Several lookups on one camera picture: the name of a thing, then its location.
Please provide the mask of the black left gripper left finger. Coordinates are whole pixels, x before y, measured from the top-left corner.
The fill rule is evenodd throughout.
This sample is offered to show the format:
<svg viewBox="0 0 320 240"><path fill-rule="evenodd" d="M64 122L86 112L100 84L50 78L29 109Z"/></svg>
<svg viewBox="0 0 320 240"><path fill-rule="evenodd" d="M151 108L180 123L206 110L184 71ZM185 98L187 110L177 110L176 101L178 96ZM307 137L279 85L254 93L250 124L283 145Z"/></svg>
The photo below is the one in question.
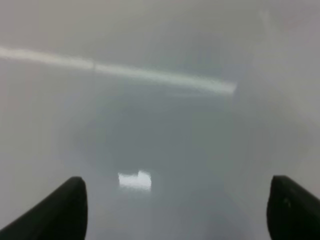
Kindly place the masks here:
<svg viewBox="0 0 320 240"><path fill-rule="evenodd" d="M0 230L2 240L84 240L88 226L85 181L73 176Z"/></svg>

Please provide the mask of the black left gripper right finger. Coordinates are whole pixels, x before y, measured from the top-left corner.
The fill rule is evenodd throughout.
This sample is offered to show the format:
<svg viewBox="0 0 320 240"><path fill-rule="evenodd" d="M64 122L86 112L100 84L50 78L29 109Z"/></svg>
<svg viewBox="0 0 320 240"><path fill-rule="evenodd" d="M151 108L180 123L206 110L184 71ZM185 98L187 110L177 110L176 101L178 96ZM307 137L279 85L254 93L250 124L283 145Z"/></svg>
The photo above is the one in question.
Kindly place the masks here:
<svg viewBox="0 0 320 240"><path fill-rule="evenodd" d="M275 175L266 208L272 240L319 240L320 199L285 175Z"/></svg>

